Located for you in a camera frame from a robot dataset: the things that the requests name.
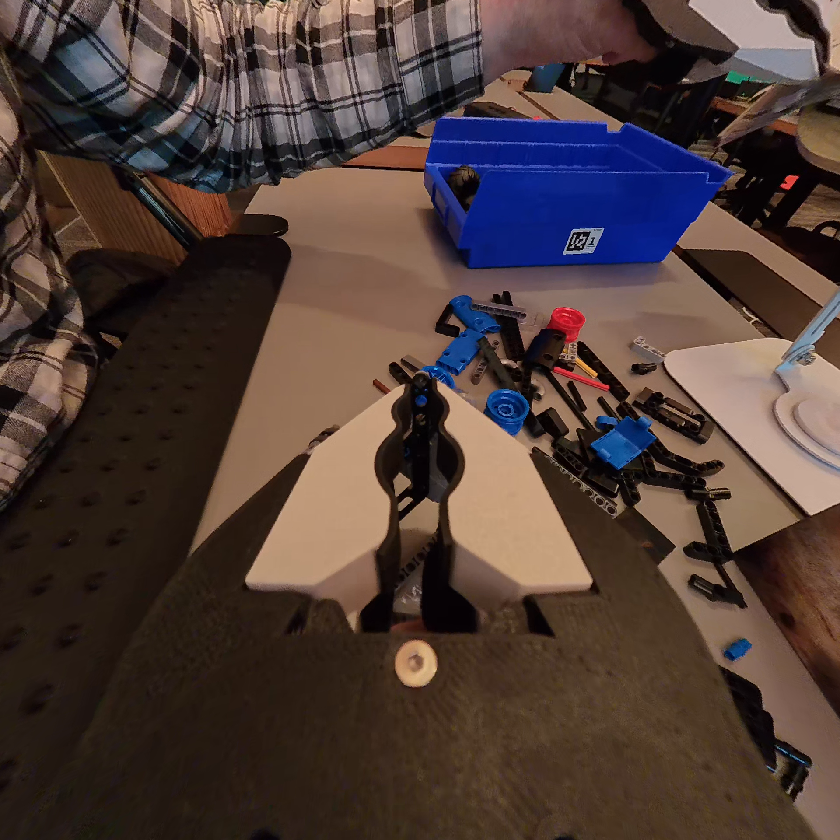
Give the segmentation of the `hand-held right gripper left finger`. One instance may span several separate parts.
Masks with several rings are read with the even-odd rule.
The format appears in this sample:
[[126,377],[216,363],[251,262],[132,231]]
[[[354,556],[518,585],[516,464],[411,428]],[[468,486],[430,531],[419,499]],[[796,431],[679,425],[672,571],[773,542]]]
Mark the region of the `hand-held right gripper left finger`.
[[410,395],[393,390],[311,451],[245,577],[250,590],[335,601],[365,632],[389,630]]

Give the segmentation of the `person's left hand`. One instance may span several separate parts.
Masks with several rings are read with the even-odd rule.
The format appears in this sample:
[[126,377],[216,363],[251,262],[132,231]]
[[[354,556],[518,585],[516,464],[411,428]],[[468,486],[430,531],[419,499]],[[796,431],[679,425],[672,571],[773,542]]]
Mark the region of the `person's left hand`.
[[658,53],[619,1],[481,1],[479,14],[484,82],[521,67],[646,63]]

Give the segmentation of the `white book stand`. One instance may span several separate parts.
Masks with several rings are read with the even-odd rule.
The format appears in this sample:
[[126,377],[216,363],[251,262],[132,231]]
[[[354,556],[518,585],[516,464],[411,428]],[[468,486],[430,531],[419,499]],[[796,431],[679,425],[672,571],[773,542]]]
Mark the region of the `white book stand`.
[[839,293],[793,342],[669,352],[668,375],[805,515],[839,502],[839,370],[816,351]]

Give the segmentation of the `blue toy panel piece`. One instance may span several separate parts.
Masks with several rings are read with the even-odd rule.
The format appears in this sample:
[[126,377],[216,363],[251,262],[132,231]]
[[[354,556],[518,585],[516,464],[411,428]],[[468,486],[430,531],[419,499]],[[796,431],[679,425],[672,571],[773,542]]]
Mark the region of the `blue toy panel piece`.
[[603,434],[588,446],[602,462],[621,470],[657,442],[650,431],[651,425],[646,416],[638,419],[625,417],[619,421],[611,416],[598,416],[595,427]]

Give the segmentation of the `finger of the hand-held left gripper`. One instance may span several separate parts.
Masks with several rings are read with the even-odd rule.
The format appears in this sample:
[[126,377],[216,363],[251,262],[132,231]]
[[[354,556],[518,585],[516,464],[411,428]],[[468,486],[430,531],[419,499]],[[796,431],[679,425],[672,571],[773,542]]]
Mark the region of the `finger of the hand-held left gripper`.
[[689,7],[737,46],[735,58],[765,70],[819,70],[811,38],[784,12],[754,1],[689,1]]
[[817,74],[823,74],[831,57],[838,7],[838,1],[763,1],[763,9],[782,16],[797,47],[814,59]]

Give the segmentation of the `instruction booklet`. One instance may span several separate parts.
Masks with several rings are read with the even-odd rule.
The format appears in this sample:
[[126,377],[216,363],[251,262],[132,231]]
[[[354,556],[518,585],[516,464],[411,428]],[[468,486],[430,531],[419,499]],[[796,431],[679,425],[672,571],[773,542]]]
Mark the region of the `instruction booklet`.
[[839,76],[829,74],[809,82],[778,83],[753,97],[747,108],[719,132],[717,147],[740,140],[804,108],[838,98]]

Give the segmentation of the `person's plaid shirt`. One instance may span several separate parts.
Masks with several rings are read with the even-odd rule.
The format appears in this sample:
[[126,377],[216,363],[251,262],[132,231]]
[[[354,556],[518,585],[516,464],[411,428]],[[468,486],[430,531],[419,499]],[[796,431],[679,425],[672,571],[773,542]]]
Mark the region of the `person's plaid shirt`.
[[36,183],[12,66],[1,64],[1,505],[76,421],[98,369]]

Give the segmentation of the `pile of toy brick pieces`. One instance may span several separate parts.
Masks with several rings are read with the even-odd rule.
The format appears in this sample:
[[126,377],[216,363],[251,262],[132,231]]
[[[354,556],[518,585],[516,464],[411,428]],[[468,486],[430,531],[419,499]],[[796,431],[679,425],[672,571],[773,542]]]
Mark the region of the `pile of toy brick pieces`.
[[[456,335],[448,319],[454,315],[447,305],[436,331],[449,337]],[[479,356],[483,364],[497,378],[502,389],[519,391],[526,397],[531,411],[525,426],[531,434],[549,434],[553,441],[553,455],[548,456],[539,448],[532,457],[542,478],[549,478],[549,491],[558,490],[561,483],[554,470],[562,469],[565,476],[572,476],[584,490],[592,490],[594,476],[600,475],[611,489],[602,486],[598,492],[613,497],[620,494],[625,508],[638,504],[637,485],[676,489],[695,502],[696,512],[704,533],[702,541],[687,544],[685,553],[700,562],[709,563],[718,573],[721,582],[708,581],[697,574],[690,576],[688,586],[709,602],[745,608],[746,602],[733,583],[726,563],[732,560],[731,545],[723,527],[716,501],[729,498],[724,488],[708,488],[707,476],[719,471],[722,462],[713,460],[697,464],[677,457],[667,447],[653,443],[624,469],[617,470],[602,462],[589,448],[603,432],[585,417],[585,406],[576,403],[572,392],[566,392],[550,371],[560,361],[567,343],[562,332],[544,329],[525,350],[520,328],[514,327],[512,316],[499,316],[500,331],[484,334],[479,341]],[[626,403],[628,396],[618,381],[586,346],[581,347],[581,357],[595,364],[598,379],[610,387],[610,393],[619,400],[615,415],[601,399],[606,416],[616,420],[631,417],[638,419]],[[703,734],[703,724],[711,721],[713,711],[722,711],[723,686],[738,710],[743,725],[761,752],[771,771],[776,771],[778,757],[786,761],[780,776],[780,786],[793,801],[802,792],[811,771],[811,759],[794,749],[788,742],[774,736],[771,715],[763,708],[760,690],[756,685],[724,668],[721,677],[711,676],[711,665],[700,653],[692,653],[688,646],[687,623],[677,616],[677,605],[664,586],[653,583],[652,572],[642,572],[640,550],[629,549],[629,538],[617,538],[618,526],[602,525],[605,515],[596,518],[585,515],[580,520],[573,517],[573,525],[592,524],[595,542],[588,547],[603,548],[596,559],[599,571],[607,572],[605,587],[598,596],[577,597],[578,606],[617,606],[615,633],[606,638],[602,633],[587,631],[584,652],[599,654],[614,652],[619,663],[628,673],[633,685],[628,693],[645,699],[654,709],[646,716],[647,729],[653,734],[672,734],[683,745],[691,726],[695,734]]]

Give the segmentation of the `black flat toy plate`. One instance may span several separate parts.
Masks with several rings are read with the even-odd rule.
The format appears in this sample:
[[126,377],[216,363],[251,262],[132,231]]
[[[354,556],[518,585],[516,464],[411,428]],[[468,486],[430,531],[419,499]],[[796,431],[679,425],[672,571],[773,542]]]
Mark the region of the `black flat toy plate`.
[[660,565],[676,548],[675,544],[635,507],[626,507],[614,521],[647,553],[655,565]]

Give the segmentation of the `red toy axle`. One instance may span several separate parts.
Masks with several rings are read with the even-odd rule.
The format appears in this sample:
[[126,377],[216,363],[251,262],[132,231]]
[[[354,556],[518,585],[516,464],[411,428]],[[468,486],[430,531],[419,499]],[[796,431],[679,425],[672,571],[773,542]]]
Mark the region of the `red toy axle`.
[[560,367],[554,367],[552,373],[563,377],[565,380],[570,382],[577,382],[582,383],[584,385],[588,385],[592,388],[595,388],[601,392],[609,392],[610,387],[598,380],[597,378],[590,377],[588,374],[578,374],[573,371],[566,371]]

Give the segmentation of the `black beam with blue pins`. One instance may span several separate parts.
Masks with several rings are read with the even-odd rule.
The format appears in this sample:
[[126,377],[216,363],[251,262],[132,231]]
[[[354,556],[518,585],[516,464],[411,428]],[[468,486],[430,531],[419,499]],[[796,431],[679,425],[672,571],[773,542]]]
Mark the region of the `black beam with blue pins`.
[[408,484],[396,495],[399,520],[422,501],[439,503],[448,488],[448,476],[438,462],[438,426],[443,404],[437,384],[420,371],[411,381],[411,423],[403,436],[400,464],[400,475]]

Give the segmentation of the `blue plastic bin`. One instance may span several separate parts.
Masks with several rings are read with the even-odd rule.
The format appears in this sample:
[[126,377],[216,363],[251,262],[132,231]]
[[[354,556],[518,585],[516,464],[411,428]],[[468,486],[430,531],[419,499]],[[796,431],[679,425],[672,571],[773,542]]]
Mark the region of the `blue plastic bin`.
[[[470,165],[466,213],[447,177]],[[729,169],[632,124],[442,118],[424,185],[471,269],[663,261]]]

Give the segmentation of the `black toy chassis frame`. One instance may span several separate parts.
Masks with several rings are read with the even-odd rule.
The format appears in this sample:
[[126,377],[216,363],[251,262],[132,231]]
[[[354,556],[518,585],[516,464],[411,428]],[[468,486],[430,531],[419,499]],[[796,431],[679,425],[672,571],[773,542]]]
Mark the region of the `black toy chassis frame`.
[[662,392],[644,388],[632,401],[632,406],[673,432],[699,445],[706,444],[718,426],[708,416]]

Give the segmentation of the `blue curved toy panel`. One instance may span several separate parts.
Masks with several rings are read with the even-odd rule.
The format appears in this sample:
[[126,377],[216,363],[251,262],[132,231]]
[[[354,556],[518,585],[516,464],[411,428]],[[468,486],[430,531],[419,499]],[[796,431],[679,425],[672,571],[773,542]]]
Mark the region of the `blue curved toy panel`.
[[460,375],[479,353],[479,341],[484,337],[482,332],[465,329],[441,353],[436,366],[450,375]]
[[449,306],[456,318],[469,330],[481,334],[498,333],[501,330],[491,315],[474,308],[474,301],[470,296],[456,296],[450,300]]

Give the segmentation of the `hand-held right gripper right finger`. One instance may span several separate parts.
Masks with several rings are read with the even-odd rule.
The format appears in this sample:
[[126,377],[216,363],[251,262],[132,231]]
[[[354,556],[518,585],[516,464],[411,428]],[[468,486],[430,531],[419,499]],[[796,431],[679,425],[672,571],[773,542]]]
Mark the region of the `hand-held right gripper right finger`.
[[421,611],[434,633],[474,633],[478,614],[537,595],[594,586],[531,453],[445,384],[423,408],[436,547],[423,569]]

